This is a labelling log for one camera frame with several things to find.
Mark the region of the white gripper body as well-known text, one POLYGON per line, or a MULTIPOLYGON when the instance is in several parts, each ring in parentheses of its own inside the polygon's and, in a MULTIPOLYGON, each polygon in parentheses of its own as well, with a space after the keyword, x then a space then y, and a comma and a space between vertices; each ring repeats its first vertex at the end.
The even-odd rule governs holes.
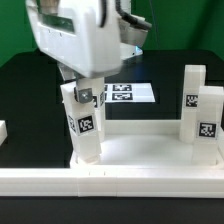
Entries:
POLYGON ((114 0, 25 0, 25 4, 40 51, 86 78, 120 71, 114 0))

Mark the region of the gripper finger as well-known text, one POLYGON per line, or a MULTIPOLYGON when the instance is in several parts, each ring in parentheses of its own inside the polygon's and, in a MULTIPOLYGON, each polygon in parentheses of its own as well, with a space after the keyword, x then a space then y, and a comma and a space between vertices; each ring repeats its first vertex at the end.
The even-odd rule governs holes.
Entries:
POLYGON ((93 100, 92 81, 88 78, 78 78, 74 93, 78 102, 91 102, 93 100))
POLYGON ((70 82, 76 80, 75 72, 70 67, 60 62, 58 62, 57 65, 64 82, 70 82))

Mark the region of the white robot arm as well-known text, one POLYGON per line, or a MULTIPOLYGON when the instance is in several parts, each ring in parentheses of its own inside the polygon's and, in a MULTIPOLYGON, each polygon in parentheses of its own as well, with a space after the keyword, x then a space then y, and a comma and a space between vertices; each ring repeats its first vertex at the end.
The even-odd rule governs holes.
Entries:
POLYGON ((121 45, 142 46, 151 24, 121 0, 25 0, 39 49, 87 79, 112 76, 123 64, 121 45))

